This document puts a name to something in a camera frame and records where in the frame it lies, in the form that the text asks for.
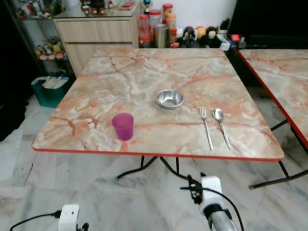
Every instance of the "marble-patterned table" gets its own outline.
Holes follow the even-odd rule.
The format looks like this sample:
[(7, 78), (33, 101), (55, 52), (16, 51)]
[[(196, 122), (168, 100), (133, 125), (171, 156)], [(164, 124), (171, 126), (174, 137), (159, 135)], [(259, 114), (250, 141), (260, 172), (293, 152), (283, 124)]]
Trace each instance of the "marble-patterned table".
[(308, 148), (308, 50), (240, 54)]
[[(177, 89), (184, 104), (165, 110), (162, 89)], [(214, 151), (199, 108), (206, 107)], [(211, 112), (220, 107), (229, 150)], [(134, 116), (134, 136), (117, 139), (114, 115)], [(32, 143), (36, 151), (135, 154), (278, 161), (284, 156), (270, 128), (219, 49), (100, 50), (90, 60)]]

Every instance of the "metal table leg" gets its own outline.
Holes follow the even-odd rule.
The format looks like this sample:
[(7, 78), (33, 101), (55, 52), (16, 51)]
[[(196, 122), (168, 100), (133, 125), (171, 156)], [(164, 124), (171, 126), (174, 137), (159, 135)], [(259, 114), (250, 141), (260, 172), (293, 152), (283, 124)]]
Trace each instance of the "metal table leg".
[[(127, 172), (124, 172), (122, 173), (121, 175), (117, 176), (118, 179), (128, 175), (128, 174), (131, 174), (131, 173), (135, 173), (135, 172), (140, 172), (142, 170), (145, 170), (148, 166), (150, 166), (158, 157), (155, 156), (153, 157), (151, 160), (149, 160), (148, 163), (146, 163), (145, 165), (143, 165), (143, 162), (144, 162), (144, 156), (141, 157), (141, 164), (140, 164), (140, 168), (137, 168), (137, 169), (134, 169), (134, 170), (131, 170), (131, 171), (127, 171)], [(184, 180), (187, 180), (188, 178), (186, 176), (183, 176), (180, 174), (180, 167), (179, 167), (179, 158), (176, 157), (176, 168), (177, 168), (177, 171), (175, 171), (169, 164), (168, 162), (163, 158), (163, 157), (159, 157), (159, 159), (164, 163), (164, 165), (174, 174), (176, 175), (177, 177), (180, 177)]]
[[(277, 128), (281, 127), (282, 125), (286, 124), (287, 120), (284, 120), (283, 122), (277, 124), (276, 126), (272, 127), (270, 130), (276, 130)], [(296, 134), (296, 132), (293, 130), (293, 128), (291, 127), (291, 131), (295, 134), (297, 140), (299, 141), (299, 143), (302, 145), (302, 147), (304, 148), (304, 150), (306, 151), (306, 153), (308, 154), (308, 150), (307, 147), (302, 143), (301, 139), (298, 137), (298, 135)], [(257, 189), (257, 188), (261, 188), (264, 186), (268, 186), (268, 185), (272, 185), (272, 184), (278, 184), (278, 183), (282, 183), (282, 182), (287, 182), (290, 180), (295, 180), (299, 177), (308, 175), (308, 170), (302, 171), (300, 173), (297, 173), (293, 176), (289, 176), (288, 171), (286, 170), (285, 166), (283, 165), (282, 161), (279, 161), (279, 166), (281, 167), (283, 173), (285, 174), (285, 178), (281, 178), (278, 180), (271, 180), (271, 181), (266, 181), (264, 183), (260, 183), (260, 184), (255, 184), (255, 185), (250, 185), (249, 188), (252, 189)]]
[(157, 156), (154, 156), (154, 157), (153, 157), (151, 160), (149, 160), (149, 162), (146, 163), (144, 166), (142, 166), (142, 167), (140, 167), (140, 168), (137, 168), (137, 169), (134, 169), (134, 170), (131, 170), (131, 171), (124, 172), (124, 173), (122, 173), (121, 175), (117, 176), (117, 178), (120, 179), (120, 178), (122, 178), (122, 177), (124, 177), (124, 176), (126, 176), (126, 175), (128, 175), (128, 174), (135, 173), (135, 172), (140, 172), (140, 171), (146, 169), (148, 166), (150, 166), (151, 163), (153, 163), (154, 160), (156, 160), (156, 159), (157, 159)]

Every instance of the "metal bowl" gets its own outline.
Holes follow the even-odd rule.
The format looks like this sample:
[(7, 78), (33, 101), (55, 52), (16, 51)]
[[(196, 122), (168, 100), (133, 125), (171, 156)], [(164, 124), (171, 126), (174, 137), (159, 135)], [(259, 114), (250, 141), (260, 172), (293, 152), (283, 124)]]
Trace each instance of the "metal bowl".
[(184, 96), (177, 90), (161, 90), (156, 95), (156, 102), (164, 108), (172, 109), (183, 104)]

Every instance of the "purple cup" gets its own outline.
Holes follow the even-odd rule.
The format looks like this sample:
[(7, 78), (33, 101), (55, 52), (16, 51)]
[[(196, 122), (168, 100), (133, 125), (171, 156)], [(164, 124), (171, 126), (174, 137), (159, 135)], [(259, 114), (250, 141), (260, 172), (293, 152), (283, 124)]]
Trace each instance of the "purple cup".
[(117, 114), (111, 120), (120, 140), (128, 141), (134, 134), (134, 117), (128, 113)]

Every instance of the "fork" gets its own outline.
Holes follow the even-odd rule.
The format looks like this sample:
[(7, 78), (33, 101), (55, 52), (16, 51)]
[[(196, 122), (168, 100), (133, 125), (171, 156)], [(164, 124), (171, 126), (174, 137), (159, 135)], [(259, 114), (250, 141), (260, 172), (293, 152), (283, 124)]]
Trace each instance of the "fork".
[(204, 125), (205, 125), (205, 129), (206, 129), (206, 135), (207, 135), (207, 140), (208, 140), (208, 144), (210, 146), (210, 150), (214, 150), (213, 149), (213, 144), (212, 144), (212, 140), (211, 140), (211, 136), (210, 136), (210, 132), (208, 130), (208, 126), (207, 126), (207, 122), (206, 122), (206, 108), (202, 107), (200, 108), (200, 117), (203, 119), (204, 121)]

